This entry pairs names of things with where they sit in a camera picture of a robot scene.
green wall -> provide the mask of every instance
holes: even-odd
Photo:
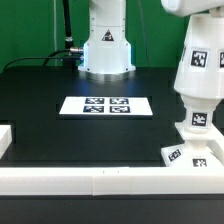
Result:
[[[89,36],[88,0],[70,0],[73,38],[80,46]],[[142,0],[150,67],[178,64],[188,19],[168,15],[160,0]],[[53,0],[0,1],[0,71],[22,57],[45,57],[54,51]],[[57,0],[57,45],[64,47],[62,1]],[[126,37],[133,45],[133,63],[147,65],[138,0],[127,0]],[[14,65],[40,65],[41,61]]]

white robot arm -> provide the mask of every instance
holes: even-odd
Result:
[[[162,0],[164,9],[177,16],[187,16],[224,5],[224,0]]]
[[[126,0],[89,0],[89,12],[90,37],[80,74],[101,81],[129,76],[135,66],[125,38]]]
[[[223,167],[224,140],[212,120],[224,99],[224,0],[161,1],[174,15],[194,14],[174,84],[186,108],[185,120],[175,124],[184,144],[163,148],[162,156],[167,166]]]

white cable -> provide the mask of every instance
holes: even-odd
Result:
[[[141,22],[142,22],[142,31],[143,31],[143,38],[144,38],[144,44],[145,44],[146,61],[147,61],[148,67],[149,67],[150,66],[150,63],[149,63],[149,46],[148,46],[148,43],[147,43],[145,17],[144,17],[144,13],[143,13],[143,7],[142,7],[142,1],[141,0],[138,0],[138,7],[139,7]]]
[[[58,50],[57,44],[57,0],[54,0],[54,50]]]

black table surface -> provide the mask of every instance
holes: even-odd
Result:
[[[161,148],[183,142],[185,109],[175,68],[137,68],[97,82],[62,67],[14,67],[0,75],[0,124],[13,142],[1,167],[161,167]],[[60,116],[66,96],[147,97],[150,117]],[[213,123],[223,133],[223,105]],[[0,223],[223,223],[223,195],[0,197]]]
[[[184,118],[175,72],[138,68],[134,78],[102,83],[62,68],[8,70],[0,121],[12,125],[13,144],[0,165],[163,166],[161,147],[177,144],[174,122]],[[66,96],[147,97],[153,116],[60,116]]]

sticker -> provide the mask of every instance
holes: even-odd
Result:
[[[207,65],[208,51],[192,51],[191,66],[205,68]]]
[[[86,98],[85,104],[104,104],[104,98]]]
[[[146,97],[66,97],[60,114],[134,115],[151,116],[152,110]]]
[[[206,159],[193,159],[194,167],[207,167]]]
[[[220,52],[219,55],[219,67],[224,68],[224,52]]]
[[[130,113],[130,107],[128,106],[111,106],[110,113]]]
[[[129,104],[128,98],[110,98],[110,104]]]
[[[84,113],[103,113],[104,107],[103,106],[84,106],[83,112]]]
[[[170,162],[173,162],[175,159],[177,159],[178,157],[181,156],[181,152],[179,149],[177,149],[176,151],[174,151],[173,153],[171,153],[168,158],[170,160]]]
[[[110,30],[107,30],[106,34],[104,35],[102,41],[114,41],[114,38],[110,32]]]
[[[193,113],[192,126],[206,127],[208,114],[205,113]]]

